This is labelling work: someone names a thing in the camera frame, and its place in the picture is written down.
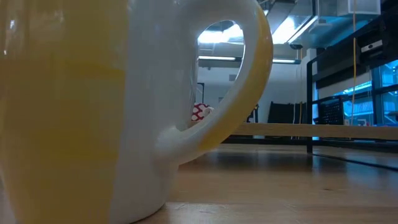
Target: yellow mug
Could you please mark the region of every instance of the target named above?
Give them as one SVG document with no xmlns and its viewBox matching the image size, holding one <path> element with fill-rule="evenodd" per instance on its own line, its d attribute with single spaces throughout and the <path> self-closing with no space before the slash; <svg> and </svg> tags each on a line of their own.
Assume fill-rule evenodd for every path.
<svg viewBox="0 0 398 224">
<path fill-rule="evenodd" d="M 197 38 L 236 21 L 243 64 L 189 128 Z M 262 95 L 272 37 L 255 0 L 1 0 L 0 169 L 21 224 L 127 224 L 178 165 L 216 147 Z"/>
</svg>

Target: yellow stripe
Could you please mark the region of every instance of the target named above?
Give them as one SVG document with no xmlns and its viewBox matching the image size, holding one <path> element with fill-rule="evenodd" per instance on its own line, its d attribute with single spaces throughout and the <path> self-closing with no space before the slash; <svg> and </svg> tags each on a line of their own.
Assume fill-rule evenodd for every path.
<svg viewBox="0 0 398 224">
<path fill-rule="evenodd" d="M 249 76 L 226 114 L 203 138 L 199 146 L 201 151 L 214 149 L 238 128 L 258 103 L 264 91 L 271 72 L 273 44 L 268 21 L 260 7 L 257 9 L 257 19 L 259 20 L 259 39 Z"/>
</svg>

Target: wooden floor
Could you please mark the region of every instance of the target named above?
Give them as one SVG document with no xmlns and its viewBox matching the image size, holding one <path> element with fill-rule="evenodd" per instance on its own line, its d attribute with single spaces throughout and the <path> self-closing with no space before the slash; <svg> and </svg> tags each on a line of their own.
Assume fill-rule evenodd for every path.
<svg viewBox="0 0 398 224">
<path fill-rule="evenodd" d="M 14 224 L 6 207 L 0 224 Z M 297 146 L 224 145 L 182 165 L 169 201 L 139 224 L 397 222 L 398 172 Z"/>
</svg>

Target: mug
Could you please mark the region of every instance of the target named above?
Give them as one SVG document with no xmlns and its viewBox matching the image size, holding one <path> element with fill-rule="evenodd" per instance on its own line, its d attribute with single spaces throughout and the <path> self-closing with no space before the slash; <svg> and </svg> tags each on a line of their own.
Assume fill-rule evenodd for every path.
<svg viewBox="0 0 398 224">
<path fill-rule="evenodd" d="M 127 224 L 165 203 L 178 165 L 262 95 L 272 37 L 255 0 L 2 0 L 1 175 L 21 224 Z M 236 21 L 238 79 L 190 128 L 198 36 Z"/>
</svg>

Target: mug handle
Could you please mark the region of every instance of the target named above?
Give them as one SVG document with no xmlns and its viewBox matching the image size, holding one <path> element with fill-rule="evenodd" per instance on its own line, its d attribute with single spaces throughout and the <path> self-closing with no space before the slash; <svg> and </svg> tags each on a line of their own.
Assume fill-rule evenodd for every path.
<svg viewBox="0 0 398 224">
<path fill-rule="evenodd" d="M 235 21 L 244 34 L 244 60 L 238 78 L 217 109 L 184 131 L 172 127 L 157 142 L 157 157 L 182 164 L 224 141 L 258 103 L 268 81 L 273 43 L 268 21 L 255 0 L 187 0 L 181 21 L 195 40 L 211 24 Z"/>
</svg>

